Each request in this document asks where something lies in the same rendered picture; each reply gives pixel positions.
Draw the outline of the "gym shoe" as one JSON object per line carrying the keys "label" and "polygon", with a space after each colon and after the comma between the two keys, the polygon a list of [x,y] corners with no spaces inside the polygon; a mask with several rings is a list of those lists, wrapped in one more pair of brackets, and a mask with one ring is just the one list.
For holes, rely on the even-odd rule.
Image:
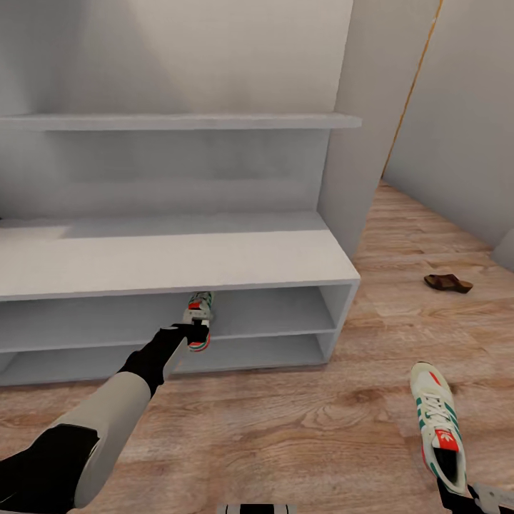
{"label": "gym shoe", "polygon": [[[215,291],[197,291],[191,292],[188,300],[187,309],[196,309],[196,310],[204,310],[211,311],[211,306],[213,305],[215,299]],[[209,328],[209,321],[205,320],[194,320],[194,325],[206,325]],[[206,335],[205,343],[189,343],[188,348],[192,352],[201,352],[208,347],[210,341],[210,332]]]}
{"label": "gym shoe", "polygon": [[410,371],[410,388],[418,407],[426,468],[448,491],[463,495],[465,454],[449,385],[437,368],[416,362]]}

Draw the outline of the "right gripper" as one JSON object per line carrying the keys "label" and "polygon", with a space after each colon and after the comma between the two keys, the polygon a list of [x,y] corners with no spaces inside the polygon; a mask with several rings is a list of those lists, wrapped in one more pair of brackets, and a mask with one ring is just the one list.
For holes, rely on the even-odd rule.
{"label": "right gripper", "polygon": [[[440,492],[440,499],[442,505],[446,509],[452,510],[452,514],[484,514],[482,509],[479,508],[475,503],[475,499],[478,498],[477,493],[473,490],[472,486],[468,485],[468,490],[472,495],[472,498],[452,493],[446,489],[440,478],[437,478],[438,488]],[[500,514],[514,514],[514,509],[510,507],[499,506]]]}

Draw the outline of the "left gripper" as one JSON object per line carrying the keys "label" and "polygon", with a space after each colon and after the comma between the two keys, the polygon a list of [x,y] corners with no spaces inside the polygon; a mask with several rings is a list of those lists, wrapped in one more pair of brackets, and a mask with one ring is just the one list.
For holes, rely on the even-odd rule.
{"label": "left gripper", "polygon": [[191,333],[191,341],[189,343],[205,343],[206,335],[208,333],[208,326],[206,325],[183,325],[186,329],[189,329]]}

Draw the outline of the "sandal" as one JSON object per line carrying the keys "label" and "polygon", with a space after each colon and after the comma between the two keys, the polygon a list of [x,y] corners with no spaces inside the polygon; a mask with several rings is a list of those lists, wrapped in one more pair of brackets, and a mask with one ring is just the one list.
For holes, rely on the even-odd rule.
{"label": "sandal", "polygon": [[472,288],[472,283],[459,281],[455,275],[429,275],[425,276],[425,282],[433,289],[438,291],[446,291],[448,289],[455,289],[459,293],[468,293]]}

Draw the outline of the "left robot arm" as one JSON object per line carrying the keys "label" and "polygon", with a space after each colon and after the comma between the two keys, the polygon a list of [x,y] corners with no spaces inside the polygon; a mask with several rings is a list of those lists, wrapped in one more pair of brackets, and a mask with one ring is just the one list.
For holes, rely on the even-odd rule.
{"label": "left robot arm", "polygon": [[213,312],[186,309],[181,325],[163,327],[95,393],[56,419],[29,445],[0,460],[0,514],[67,514],[105,486],[159,385],[189,343],[205,343]]}

